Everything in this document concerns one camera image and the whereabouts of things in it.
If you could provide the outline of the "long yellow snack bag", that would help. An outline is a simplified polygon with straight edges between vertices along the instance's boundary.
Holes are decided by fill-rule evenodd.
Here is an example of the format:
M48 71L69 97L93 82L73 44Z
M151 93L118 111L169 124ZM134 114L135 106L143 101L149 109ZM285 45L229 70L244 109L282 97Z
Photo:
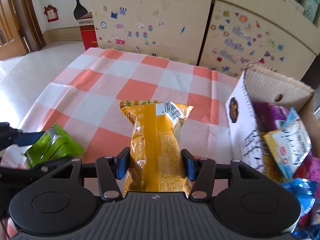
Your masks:
M125 192L183 192L191 183L179 146L181 128L193 106L157 100L121 101L119 108L133 125Z

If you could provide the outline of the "green snack packet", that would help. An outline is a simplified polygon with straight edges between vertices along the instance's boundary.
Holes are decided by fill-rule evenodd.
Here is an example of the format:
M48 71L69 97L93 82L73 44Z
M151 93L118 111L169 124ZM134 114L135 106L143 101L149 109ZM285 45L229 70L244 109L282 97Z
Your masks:
M84 149L57 123L47 129L43 135L26 150L29 167L45 161L63 157L78 157Z

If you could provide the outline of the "purple snack packet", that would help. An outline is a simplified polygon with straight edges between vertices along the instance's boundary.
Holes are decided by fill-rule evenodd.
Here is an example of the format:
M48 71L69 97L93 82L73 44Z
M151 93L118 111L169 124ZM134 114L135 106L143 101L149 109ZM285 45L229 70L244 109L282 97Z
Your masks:
M265 132L275 131L285 126L289 109L267 102L254 102L253 106Z

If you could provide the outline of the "light blue white snack packet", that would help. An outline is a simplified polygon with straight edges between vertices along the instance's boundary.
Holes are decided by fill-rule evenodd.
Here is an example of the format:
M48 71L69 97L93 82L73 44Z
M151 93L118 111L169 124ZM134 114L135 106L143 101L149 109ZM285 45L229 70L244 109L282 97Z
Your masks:
M290 108L280 129L266 133L263 139L284 178L292 180L312 148L310 136L295 108Z

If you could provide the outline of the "pink snack packet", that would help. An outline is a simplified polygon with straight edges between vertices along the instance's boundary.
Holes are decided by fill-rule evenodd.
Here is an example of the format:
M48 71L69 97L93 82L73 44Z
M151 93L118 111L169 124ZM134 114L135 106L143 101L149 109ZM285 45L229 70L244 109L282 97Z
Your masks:
M319 182L319 158L310 152L295 172L294 178L304 178Z

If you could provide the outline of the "orange white checkered tablecloth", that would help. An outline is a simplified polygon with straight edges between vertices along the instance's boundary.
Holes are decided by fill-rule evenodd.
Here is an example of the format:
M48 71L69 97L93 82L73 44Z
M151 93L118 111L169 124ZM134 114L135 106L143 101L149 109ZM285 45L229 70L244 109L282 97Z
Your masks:
M121 101L172 101L193 106L181 128L180 150L228 164L225 104L236 84L236 78L204 67L91 48L45 88L21 128L37 132L57 123L84 149L82 161L93 163L130 148L133 125Z

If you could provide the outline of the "yellow snack packet in box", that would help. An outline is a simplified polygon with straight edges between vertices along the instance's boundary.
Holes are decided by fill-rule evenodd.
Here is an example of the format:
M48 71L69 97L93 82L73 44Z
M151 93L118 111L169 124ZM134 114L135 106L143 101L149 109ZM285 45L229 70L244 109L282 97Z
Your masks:
M265 167L265 176L270 178L272 181L276 183L286 182L284 175L282 174L278 165L272 158L269 158L268 156L266 156L266 159L264 159L264 167Z

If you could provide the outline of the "cardboard box with white flap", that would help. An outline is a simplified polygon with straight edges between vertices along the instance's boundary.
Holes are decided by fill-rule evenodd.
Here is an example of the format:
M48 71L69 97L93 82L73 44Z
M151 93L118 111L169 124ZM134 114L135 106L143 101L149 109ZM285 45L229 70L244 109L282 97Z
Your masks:
M305 83L259 63L248 63L225 107L233 156L261 173L269 158L263 133L282 128L290 108L302 119L319 157L319 121L314 115L316 92Z

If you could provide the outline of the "wooden door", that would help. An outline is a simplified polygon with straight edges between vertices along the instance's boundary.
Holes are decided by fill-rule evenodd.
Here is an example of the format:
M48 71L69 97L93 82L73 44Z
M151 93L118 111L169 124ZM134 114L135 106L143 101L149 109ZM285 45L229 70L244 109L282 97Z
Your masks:
M32 0L1 0L1 60L39 51L45 45Z

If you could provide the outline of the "blue snack packet in box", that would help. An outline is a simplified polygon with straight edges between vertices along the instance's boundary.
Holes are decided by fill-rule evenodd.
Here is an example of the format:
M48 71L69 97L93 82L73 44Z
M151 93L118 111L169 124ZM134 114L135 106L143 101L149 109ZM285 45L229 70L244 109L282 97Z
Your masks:
M299 201L301 212L297 229L303 229L310 223L311 210L316 202L317 184L317 181L304 178L295 178L293 181L280 184Z

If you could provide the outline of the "red box on floor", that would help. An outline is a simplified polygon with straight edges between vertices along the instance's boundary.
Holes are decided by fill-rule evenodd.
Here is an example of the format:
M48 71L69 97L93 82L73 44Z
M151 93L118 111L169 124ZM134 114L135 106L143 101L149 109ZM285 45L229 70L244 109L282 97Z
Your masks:
M98 47L92 13L88 12L80 17L78 23L85 50Z

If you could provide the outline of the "beige cabinet with stickers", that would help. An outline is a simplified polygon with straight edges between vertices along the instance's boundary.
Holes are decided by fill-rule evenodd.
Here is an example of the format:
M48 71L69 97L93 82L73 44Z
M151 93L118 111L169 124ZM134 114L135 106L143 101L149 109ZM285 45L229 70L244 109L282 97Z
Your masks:
M98 46L213 68L249 62L300 79L319 55L319 22L294 0L89 0Z

